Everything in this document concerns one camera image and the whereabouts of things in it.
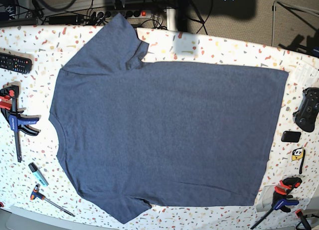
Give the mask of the white metal rack frame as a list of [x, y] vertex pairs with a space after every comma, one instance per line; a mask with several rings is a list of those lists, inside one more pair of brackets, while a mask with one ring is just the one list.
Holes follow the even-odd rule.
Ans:
[[319, 10], [282, 0], [272, 4], [271, 46], [307, 43], [319, 31]]

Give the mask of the red black clamp corner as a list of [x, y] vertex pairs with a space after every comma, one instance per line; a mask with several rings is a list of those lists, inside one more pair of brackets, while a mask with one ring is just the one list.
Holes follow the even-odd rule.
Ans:
[[300, 223], [297, 224], [296, 229], [299, 229], [299, 225], [302, 225], [305, 230], [312, 230], [311, 225], [309, 224], [307, 218], [304, 216], [302, 210], [297, 210], [296, 211], [297, 217], [300, 219]]

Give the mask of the blue bar clamp right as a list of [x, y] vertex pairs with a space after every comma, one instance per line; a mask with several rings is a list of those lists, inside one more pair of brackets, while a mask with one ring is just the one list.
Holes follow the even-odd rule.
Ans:
[[279, 185], [274, 187], [272, 204], [270, 210], [268, 210], [256, 223], [254, 223], [250, 229], [255, 229], [263, 220], [265, 220], [273, 211], [281, 210], [285, 213], [290, 213], [291, 210], [288, 206], [297, 206], [298, 200], [293, 200], [291, 195], [292, 190], [298, 188], [302, 183], [302, 179], [299, 177], [288, 177], [280, 180]]

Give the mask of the light blue highlighter marker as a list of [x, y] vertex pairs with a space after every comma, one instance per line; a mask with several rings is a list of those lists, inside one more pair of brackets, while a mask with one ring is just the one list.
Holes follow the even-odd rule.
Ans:
[[29, 166], [31, 172], [33, 173], [33, 175], [38, 180], [38, 182], [40, 184], [42, 184], [44, 187], [47, 187], [49, 184], [48, 184], [46, 178], [44, 177], [44, 175], [39, 170], [39, 168], [36, 166], [36, 164], [32, 162], [32, 163], [28, 164], [28, 166]]

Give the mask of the small black box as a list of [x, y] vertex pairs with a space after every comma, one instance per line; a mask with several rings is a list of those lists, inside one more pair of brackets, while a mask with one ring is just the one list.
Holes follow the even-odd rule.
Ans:
[[281, 137], [282, 142], [298, 143], [301, 137], [301, 132], [284, 131]]

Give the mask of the white table leg post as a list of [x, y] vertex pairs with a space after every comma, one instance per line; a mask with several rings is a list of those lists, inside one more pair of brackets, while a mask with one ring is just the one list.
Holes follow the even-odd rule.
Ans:
[[176, 27], [176, 10], [174, 8], [166, 8], [166, 26], [170, 31], [178, 31]]

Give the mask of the black game controller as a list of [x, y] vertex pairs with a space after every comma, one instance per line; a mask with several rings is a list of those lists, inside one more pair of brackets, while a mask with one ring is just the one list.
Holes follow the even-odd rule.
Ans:
[[303, 99], [298, 111], [293, 113], [293, 120], [303, 131], [311, 133], [319, 113], [319, 89], [310, 87], [303, 90]]

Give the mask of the black power adapter brick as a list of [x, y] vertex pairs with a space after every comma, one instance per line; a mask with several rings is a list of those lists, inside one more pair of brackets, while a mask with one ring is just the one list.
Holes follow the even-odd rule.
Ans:
[[48, 18], [50, 25], [78, 25], [84, 23], [84, 15], [62, 15], [62, 16], [50, 16]]

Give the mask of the blue black bar clamp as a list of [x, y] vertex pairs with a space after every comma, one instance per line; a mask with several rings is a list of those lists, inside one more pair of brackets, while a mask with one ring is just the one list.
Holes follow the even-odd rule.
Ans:
[[22, 161], [22, 153], [19, 132], [22, 131], [29, 136], [37, 136], [40, 131], [30, 127], [30, 125], [34, 125], [39, 121], [39, 117], [23, 117], [21, 115], [23, 110], [18, 109], [18, 97], [18, 85], [12, 85], [0, 90], [0, 112], [14, 132], [17, 161], [20, 163]]

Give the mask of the white paper sheet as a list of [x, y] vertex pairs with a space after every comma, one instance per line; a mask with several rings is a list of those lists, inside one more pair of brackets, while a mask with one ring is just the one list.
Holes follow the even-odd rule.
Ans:
[[315, 86], [319, 81], [319, 71], [307, 63], [299, 63], [294, 71], [294, 80], [304, 88]]

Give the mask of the white power strip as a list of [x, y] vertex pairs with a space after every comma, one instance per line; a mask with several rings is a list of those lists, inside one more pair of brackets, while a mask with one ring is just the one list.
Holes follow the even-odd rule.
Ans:
[[147, 19], [152, 17], [152, 12], [150, 10], [107, 10], [100, 11], [103, 13], [103, 17], [106, 19], [111, 19], [117, 14], [121, 14], [125, 18], [139, 18], [139, 19]]

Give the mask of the blue grey T-shirt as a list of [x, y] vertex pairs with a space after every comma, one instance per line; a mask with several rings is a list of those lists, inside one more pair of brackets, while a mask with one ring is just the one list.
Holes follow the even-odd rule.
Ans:
[[288, 73], [147, 51], [118, 14], [59, 71], [49, 121], [78, 195], [123, 224], [152, 205], [253, 205]]

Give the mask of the black TV remote control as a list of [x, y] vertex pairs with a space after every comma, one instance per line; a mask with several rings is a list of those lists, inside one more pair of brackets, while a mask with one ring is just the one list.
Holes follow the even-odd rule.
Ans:
[[32, 70], [32, 61], [29, 58], [18, 57], [12, 54], [0, 54], [0, 67], [5, 70], [21, 74], [29, 74]]

